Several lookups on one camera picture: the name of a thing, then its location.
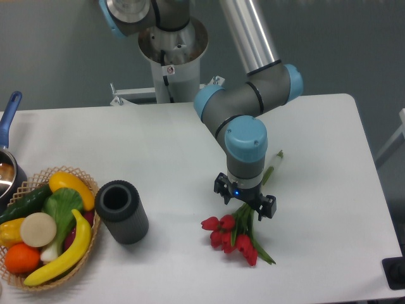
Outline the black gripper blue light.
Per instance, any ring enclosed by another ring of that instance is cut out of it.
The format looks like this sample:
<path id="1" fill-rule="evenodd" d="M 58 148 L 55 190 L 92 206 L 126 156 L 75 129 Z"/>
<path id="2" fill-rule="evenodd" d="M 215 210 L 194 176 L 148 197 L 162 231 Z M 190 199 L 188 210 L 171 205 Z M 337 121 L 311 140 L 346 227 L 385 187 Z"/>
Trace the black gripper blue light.
<path id="1" fill-rule="evenodd" d="M 261 194 L 263 173 L 252 179 L 242 179 L 220 172 L 214 181 L 214 192 L 219 194 L 224 204 L 228 205 L 232 198 L 247 203 L 258 213 L 258 220 L 263 218 L 272 219 L 277 210 L 277 199 L 275 196 Z"/>

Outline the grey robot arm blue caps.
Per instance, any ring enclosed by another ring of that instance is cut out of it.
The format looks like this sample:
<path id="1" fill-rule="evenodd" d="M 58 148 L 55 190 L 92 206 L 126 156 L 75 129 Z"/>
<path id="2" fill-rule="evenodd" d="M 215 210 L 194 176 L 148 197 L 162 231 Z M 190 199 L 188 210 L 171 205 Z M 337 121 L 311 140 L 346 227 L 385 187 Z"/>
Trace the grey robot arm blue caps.
<path id="1" fill-rule="evenodd" d="M 100 1 L 111 31 L 138 36 L 150 62 L 158 103 L 191 102 L 227 157 L 227 172 L 214 190 L 225 202 L 247 203 L 259 218 L 272 218 L 276 199 L 261 192 L 268 138 L 259 116 L 303 92 L 301 74 L 282 63 L 256 1 L 220 3 L 247 82 L 230 91 L 219 82 L 200 85 L 200 60 L 208 47 L 205 26 L 188 1 Z"/>

